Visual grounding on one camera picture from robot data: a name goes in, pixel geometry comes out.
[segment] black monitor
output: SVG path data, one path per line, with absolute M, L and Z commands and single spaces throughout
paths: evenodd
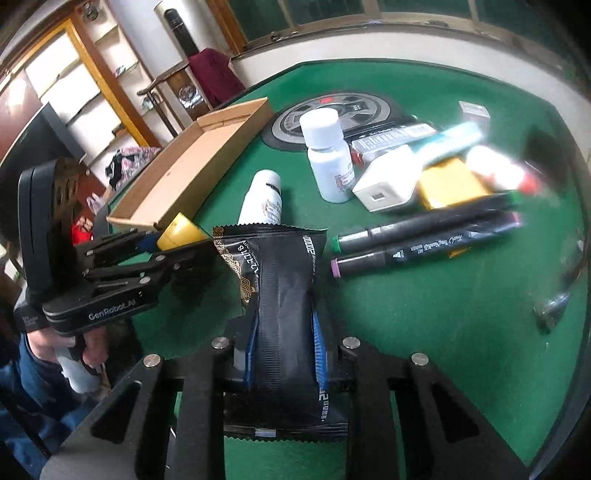
M 48 103 L 30 120 L 0 163 L 0 243 L 19 245 L 18 180 L 21 173 L 59 157 L 80 161 L 85 152 Z

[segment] maroon cloth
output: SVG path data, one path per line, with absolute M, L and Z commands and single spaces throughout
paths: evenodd
M 213 48 L 206 48 L 189 59 L 193 75 L 214 108 L 245 90 L 240 79 L 230 70 L 229 62 L 229 57 Z

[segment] person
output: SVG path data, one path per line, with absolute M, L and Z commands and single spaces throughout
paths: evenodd
M 93 368 L 107 360 L 105 327 L 84 335 L 84 362 Z M 73 346 L 74 339 L 59 337 L 52 328 L 21 335 L 20 344 L 0 336 L 0 398 L 16 405 L 29 428 L 55 453 L 68 435 L 96 406 L 78 395 L 61 373 L 56 348 Z M 47 459 L 29 439 L 22 426 L 0 403 L 0 442 L 35 479 Z

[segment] pink marker tip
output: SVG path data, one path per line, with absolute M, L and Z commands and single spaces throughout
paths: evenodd
M 333 271 L 334 278 L 340 278 L 339 263 L 337 262 L 336 258 L 330 261 L 330 269 Z

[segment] person's hand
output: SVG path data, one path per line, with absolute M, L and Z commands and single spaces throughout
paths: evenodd
M 74 337 L 60 337 L 51 328 L 44 328 L 27 334 L 31 352 L 39 360 L 57 363 L 56 348 L 72 348 L 76 344 Z M 84 334 L 86 348 L 82 360 L 91 368 L 97 368 L 106 362 L 108 357 L 106 327 L 100 327 Z

